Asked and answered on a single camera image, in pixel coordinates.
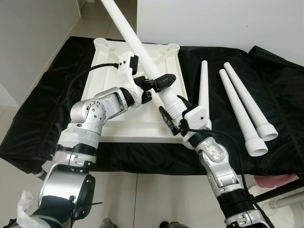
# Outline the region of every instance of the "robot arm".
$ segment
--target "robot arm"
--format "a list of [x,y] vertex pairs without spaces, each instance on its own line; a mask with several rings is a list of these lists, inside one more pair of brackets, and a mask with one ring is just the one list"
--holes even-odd
[[126,112],[131,104],[122,90],[115,87],[95,98],[78,102],[71,109],[71,123],[61,133],[53,159],[55,163],[38,198],[40,207],[45,207],[44,198],[50,196],[68,200],[73,205],[73,217],[68,218],[68,223],[61,221],[62,227],[65,223],[70,227],[73,221],[89,214],[95,187],[95,179],[89,172],[96,162],[95,152],[103,125],[108,119]]
[[208,181],[225,216],[227,228],[272,228],[270,220],[254,208],[235,171],[229,164],[225,147],[204,131],[207,128],[206,109],[182,98],[187,110],[183,112],[178,131],[185,143],[190,143],[207,171]]

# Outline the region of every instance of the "white pvc tube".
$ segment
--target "white pvc tube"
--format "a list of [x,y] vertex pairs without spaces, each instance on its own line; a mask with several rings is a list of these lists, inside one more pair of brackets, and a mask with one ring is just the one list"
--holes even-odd
[[223,81],[229,101],[237,117],[237,122],[245,138],[245,147],[249,155],[253,157],[264,155],[268,152],[265,142],[257,135],[257,132],[251,123],[226,71],[221,69],[219,71],[219,75]]
[[226,69],[234,87],[236,88],[239,96],[241,97],[249,115],[251,116],[258,135],[264,141],[270,141],[278,136],[278,132],[275,127],[268,122],[261,109],[257,106],[256,102],[239,79],[238,75],[230,65],[230,63],[225,63],[224,68]]
[[[130,46],[132,52],[139,57],[138,61],[143,67],[147,77],[149,79],[156,79],[162,76],[114,0],[101,0],[101,2],[110,14],[123,38]],[[187,109],[182,100],[174,94],[170,87],[159,92],[158,95],[172,119],[181,116],[181,113]]]
[[297,194],[287,196],[278,200],[274,200],[272,202],[269,202],[269,207],[273,210],[277,208],[286,207],[295,203],[304,202],[304,193],[299,192]]
[[208,119],[207,128],[211,130],[211,121],[209,116],[209,85],[208,85],[208,62],[206,60],[201,63],[200,83],[199,83],[199,105],[206,109]]

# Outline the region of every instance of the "floor tile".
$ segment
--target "floor tile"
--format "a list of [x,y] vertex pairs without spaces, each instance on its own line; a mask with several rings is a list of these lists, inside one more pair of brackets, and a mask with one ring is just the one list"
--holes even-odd
[[[136,33],[136,24],[130,24],[130,25]],[[120,34],[120,31],[114,24],[114,22],[111,22],[110,28],[105,37],[110,39],[124,39],[123,36]]]
[[0,173],[0,202],[1,205],[5,205],[5,209],[2,209],[0,213],[0,227],[3,227],[8,224],[9,219],[16,218],[17,204],[23,190],[29,190],[35,199],[28,212],[32,213],[37,209],[37,198],[43,182],[32,174],[22,172],[1,158]]
[[10,125],[16,113],[16,110],[5,110],[2,114],[0,114],[0,144],[4,139],[6,132],[10,128]]
[[217,228],[224,219],[206,176],[138,174],[134,228],[158,228],[164,220]]
[[81,9],[81,14],[83,19],[101,19],[104,21],[112,20],[100,0],[96,0],[95,3],[87,2]]
[[[238,175],[238,179],[240,180],[240,182],[242,182],[241,175]],[[253,175],[245,174],[245,181],[248,188],[257,185]]]
[[72,36],[104,38],[110,27],[110,21],[101,19],[84,19],[72,31]]
[[5,111],[5,110],[1,110],[1,109],[0,109],[0,118],[1,118],[2,114],[4,113],[4,111]]
[[114,2],[120,8],[137,8],[137,0],[114,0]]
[[123,13],[124,17],[127,19],[129,23],[133,23],[133,24],[137,23],[137,8],[133,8],[133,7],[120,8],[120,11]]
[[304,201],[304,187],[296,189],[296,193],[303,192],[303,201]]
[[[270,190],[271,189],[254,186],[249,189],[249,192],[254,196],[257,196]],[[304,210],[300,203],[290,205],[290,207],[279,208],[278,210],[272,210],[268,207],[270,201],[278,200],[281,197],[286,197],[295,193],[296,191],[291,191],[258,203],[275,227],[294,228],[292,224],[295,223],[298,227],[303,228]]]
[[73,228],[97,228],[104,218],[110,218],[120,228],[133,228],[137,174],[126,172],[92,172],[96,178],[90,214],[77,221]]

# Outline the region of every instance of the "gray tile floor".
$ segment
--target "gray tile floor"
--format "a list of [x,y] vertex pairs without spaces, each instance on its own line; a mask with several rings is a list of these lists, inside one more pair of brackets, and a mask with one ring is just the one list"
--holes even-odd
[[[116,0],[133,29],[136,30],[136,1]],[[122,39],[102,4],[87,3],[82,8],[83,20],[72,35],[90,38]],[[0,110],[0,142],[3,140],[16,111]],[[49,169],[51,162],[44,165]],[[0,227],[16,217],[17,203],[23,190],[30,190],[37,198],[42,182],[33,175],[24,174],[0,159]],[[77,221],[74,228],[97,228],[103,218],[109,217],[119,228],[158,228],[163,220],[177,220],[191,228],[223,228],[224,216],[214,198],[206,176],[167,176],[124,172],[93,172],[96,178],[94,202],[89,216]],[[248,186],[254,186],[251,175],[246,176]],[[300,219],[304,210],[301,204],[294,207]],[[277,228],[293,227],[284,218],[271,217]]]

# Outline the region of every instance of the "black cloth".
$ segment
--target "black cloth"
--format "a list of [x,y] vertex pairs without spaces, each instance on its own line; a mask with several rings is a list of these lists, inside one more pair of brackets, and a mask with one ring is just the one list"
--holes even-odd
[[[89,68],[95,53],[93,39],[70,37],[51,68],[16,114],[0,146],[0,157],[30,173],[51,160],[60,132],[69,115],[67,83]],[[254,47],[249,54],[224,47],[181,47],[179,62],[188,99],[197,104],[200,65],[208,61],[210,118],[214,130],[229,133],[241,148],[245,173],[281,175],[304,172],[304,67]],[[273,124],[279,136],[266,142],[269,151],[251,157],[233,113],[219,70],[230,62],[236,73]],[[73,87],[73,103],[79,101],[86,76]],[[240,172],[236,148],[229,139],[216,136],[229,152],[231,166]],[[181,144],[100,143],[95,171],[126,171],[172,175],[206,174],[198,155]]]

